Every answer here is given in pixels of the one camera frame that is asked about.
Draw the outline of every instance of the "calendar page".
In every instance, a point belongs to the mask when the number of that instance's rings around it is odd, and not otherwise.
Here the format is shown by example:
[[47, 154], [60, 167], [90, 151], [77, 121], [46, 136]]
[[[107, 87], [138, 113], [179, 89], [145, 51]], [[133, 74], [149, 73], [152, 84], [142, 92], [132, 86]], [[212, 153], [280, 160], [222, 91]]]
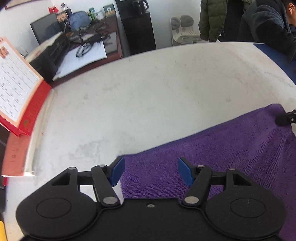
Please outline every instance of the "calendar page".
[[43, 78], [0, 38], [0, 115], [17, 126]]

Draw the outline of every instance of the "green puffer jacket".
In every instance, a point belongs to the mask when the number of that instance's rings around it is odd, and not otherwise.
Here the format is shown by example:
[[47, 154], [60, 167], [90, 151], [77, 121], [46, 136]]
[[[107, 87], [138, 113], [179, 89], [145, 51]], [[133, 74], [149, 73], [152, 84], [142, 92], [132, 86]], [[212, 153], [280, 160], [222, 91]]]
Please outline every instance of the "green puffer jacket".
[[[244, 2], [244, 11], [254, 0]], [[200, 7], [200, 38], [209, 42], [216, 42], [224, 28], [228, 0], [202, 0]]]

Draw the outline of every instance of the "black kettle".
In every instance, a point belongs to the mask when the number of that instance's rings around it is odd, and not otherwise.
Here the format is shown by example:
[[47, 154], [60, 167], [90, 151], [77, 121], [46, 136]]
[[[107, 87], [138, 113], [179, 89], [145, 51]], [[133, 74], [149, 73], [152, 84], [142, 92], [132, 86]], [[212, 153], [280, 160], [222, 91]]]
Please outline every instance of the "black kettle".
[[149, 8], [148, 2], [146, 0], [136, 0], [133, 1], [133, 8], [135, 10], [136, 15], [144, 14]]

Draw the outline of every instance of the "yellow object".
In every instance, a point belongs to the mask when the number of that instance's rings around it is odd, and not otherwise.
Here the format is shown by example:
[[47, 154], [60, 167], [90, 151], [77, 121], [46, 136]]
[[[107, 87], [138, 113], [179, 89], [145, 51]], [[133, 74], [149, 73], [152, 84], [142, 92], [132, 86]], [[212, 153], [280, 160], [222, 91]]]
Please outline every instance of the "yellow object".
[[4, 223], [0, 221], [0, 241], [7, 241]]

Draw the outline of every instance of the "kettle handle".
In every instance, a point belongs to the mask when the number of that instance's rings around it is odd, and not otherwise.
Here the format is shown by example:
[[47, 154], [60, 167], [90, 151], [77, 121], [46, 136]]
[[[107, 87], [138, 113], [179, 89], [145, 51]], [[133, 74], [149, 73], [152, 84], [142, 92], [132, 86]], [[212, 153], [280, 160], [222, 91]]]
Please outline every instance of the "kettle handle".
[[143, 0], [143, 2], [146, 3], [146, 8], [145, 8], [145, 10], [147, 10], [147, 9], [149, 8], [148, 2], [147, 2], [147, 0]]

